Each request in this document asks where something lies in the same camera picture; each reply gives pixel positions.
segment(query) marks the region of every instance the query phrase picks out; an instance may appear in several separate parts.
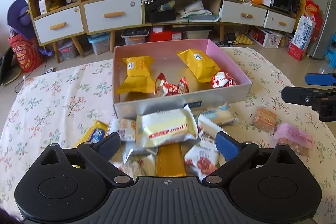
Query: red bag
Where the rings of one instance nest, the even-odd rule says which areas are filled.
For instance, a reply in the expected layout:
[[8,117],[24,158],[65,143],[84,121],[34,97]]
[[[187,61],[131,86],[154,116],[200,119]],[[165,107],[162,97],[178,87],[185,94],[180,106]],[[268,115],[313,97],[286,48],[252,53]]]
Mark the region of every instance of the red bag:
[[36,38],[26,40],[21,34],[8,39],[23,73],[31,72],[43,63]]

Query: gold foil wrapper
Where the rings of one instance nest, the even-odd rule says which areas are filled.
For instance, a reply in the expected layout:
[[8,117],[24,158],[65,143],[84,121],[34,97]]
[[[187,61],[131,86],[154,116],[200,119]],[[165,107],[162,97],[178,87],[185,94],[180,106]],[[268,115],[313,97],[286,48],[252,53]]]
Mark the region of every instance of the gold foil wrapper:
[[181,145],[173,143],[159,147],[156,156],[157,177],[185,177],[184,159]]

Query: drawer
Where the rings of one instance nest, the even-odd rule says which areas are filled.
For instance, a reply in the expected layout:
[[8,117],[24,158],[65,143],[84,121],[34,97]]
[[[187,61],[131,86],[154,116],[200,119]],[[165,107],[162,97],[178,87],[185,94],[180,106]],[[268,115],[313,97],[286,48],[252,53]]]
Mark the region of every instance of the drawer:
[[222,22],[263,26],[267,10],[230,1],[223,1],[219,16]]
[[142,24],[141,0],[102,0],[84,8],[89,32]]
[[79,6],[40,18],[35,26],[41,44],[84,32]]
[[295,19],[287,17],[272,11],[268,11],[264,27],[283,32],[292,32],[295,25]]

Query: yellow snack package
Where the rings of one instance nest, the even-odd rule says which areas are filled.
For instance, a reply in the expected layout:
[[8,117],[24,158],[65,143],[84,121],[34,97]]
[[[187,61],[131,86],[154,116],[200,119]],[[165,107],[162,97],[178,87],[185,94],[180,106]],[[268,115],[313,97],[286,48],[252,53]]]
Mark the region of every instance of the yellow snack package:
[[150,56],[130,57],[123,58],[123,62],[127,66],[127,78],[118,87],[117,93],[130,91],[154,93],[155,82],[150,73],[154,58]]
[[156,155],[157,177],[185,177],[184,159],[179,143],[159,147]]
[[201,50],[189,49],[176,53],[200,83],[211,82],[212,77],[220,70],[216,63]]
[[108,135],[107,127],[105,123],[96,120],[93,126],[90,127],[78,141],[76,147],[83,142],[99,142]]

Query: gold snack package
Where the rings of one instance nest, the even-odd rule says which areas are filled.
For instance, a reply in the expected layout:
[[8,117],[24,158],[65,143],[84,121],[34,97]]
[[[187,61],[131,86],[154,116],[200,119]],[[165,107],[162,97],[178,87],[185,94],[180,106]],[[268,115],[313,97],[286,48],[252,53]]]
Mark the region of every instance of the gold snack package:
[[78,141],[76,147],[83,142],[93,142],[93,143],[99,142],[108,135],[107,127],[108,126],[105,123],[96,120],[93,123],[93,126],[90,127],[85,132],[83,137]]
[[189,49],[184,52],[177,52],[177,55],[200,83],[211,82],[212,77],[220,70],[216,63],[201,50]]
[[173,143],[159,147],[156,155],[157,177],[185,177],[184,159],[181,145]]
[[139,147],[156,147],[197,138],[196,121],[188,105],[137,116],[135,139]]
[[150,56],[130,57],[123,58],[123,62],[127,66],[127,78],[118,87],[117,93],[130,91],[154,93],[155,82],[150,73],[154,58]]

